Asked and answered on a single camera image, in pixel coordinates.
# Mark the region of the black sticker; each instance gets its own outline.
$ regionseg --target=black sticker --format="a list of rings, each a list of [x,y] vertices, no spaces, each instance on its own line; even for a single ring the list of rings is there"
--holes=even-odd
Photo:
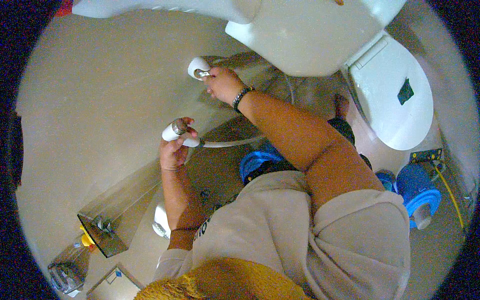
[[[400,92],[398,93],[397,97],[398,100],[400,101],[400,105],[404,105],[407,100],[412,98],[413,96],[413,90],[412,87],[410,86],[410,82],[407,79],[405,79],[405,82],[403,83],[402,88],[400,89]]]

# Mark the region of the toilet seat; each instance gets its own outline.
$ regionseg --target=toilet seat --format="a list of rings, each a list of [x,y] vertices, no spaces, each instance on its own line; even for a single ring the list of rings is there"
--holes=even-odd
[[[348,70],[362,115],[382,142],[409,150],[423,141],[433,119],[432,91],[407,49],[384,35]]]

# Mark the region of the bathroom wall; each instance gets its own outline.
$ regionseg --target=bathroom wall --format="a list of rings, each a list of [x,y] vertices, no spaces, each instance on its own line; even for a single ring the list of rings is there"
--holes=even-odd
[[[234,116],[206,101],[203,85],[187,75],[195,56],[247,50],[224,33],[225,24],[137,11],[109,19],[69,15],[46,28],[17,108],[24,131],[18,205],[43,271],[81,233],[82,207],[155,160],[161,131],[173,118],[191,116],[204,132]],[[102,265],[100,256],[94,262],[101,277],[111,264]]]

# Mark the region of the yellow cable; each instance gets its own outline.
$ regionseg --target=yellow cable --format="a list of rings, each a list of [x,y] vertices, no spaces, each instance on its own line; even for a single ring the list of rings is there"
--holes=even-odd
[[[440,171],[438,170],[437,166],[433,166],[433,167],[435,168],[435,171],[437,171],[438,176],[440,177],[440,179],[444,182],[444,185],[445,185],[445,187],[447,188],[448,193],[450,194],[450,198],[452,198],[452,202],[453,202],[453,205],[455,206],[456,214],[458,215],[458,220],[460,221],[460,227],[463,229],[463,228],[465,227],[465,225],[463,224],[462,215],[460,214],[460,209],[458,209],[458,204],[457,204],[457,202],[456,202],[456,200],[455,200],[455,197],[453,196],[452,190],[451,190],[450,187],[448,186],[447,181],[445,180],[445,178],[443,177],[443,175],[440,173]]]

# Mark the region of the hand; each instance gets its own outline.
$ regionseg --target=hand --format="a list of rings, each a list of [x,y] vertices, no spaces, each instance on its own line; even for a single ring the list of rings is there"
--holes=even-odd
[[[202,78],[204,84],[208,86],[207,93],[212,94],[213,99],[218,98],[232,106],[233,100],[246,85],[230,69],[213,67],[208,72],[211,76]]]
[[[189,117],[182,119],[189,125],[192,125],[195,122],[195,120]],[[187,128],[187,131],[192,135],[192,137],[198,136],[198,132],[195,129],[192,127]],[[185,139],[186,138],[183,136],[170,142],[162,139],[158,148],[160,166],[162,170],[176,171],[185,163],[188,154],[188,147],[183,146]]]

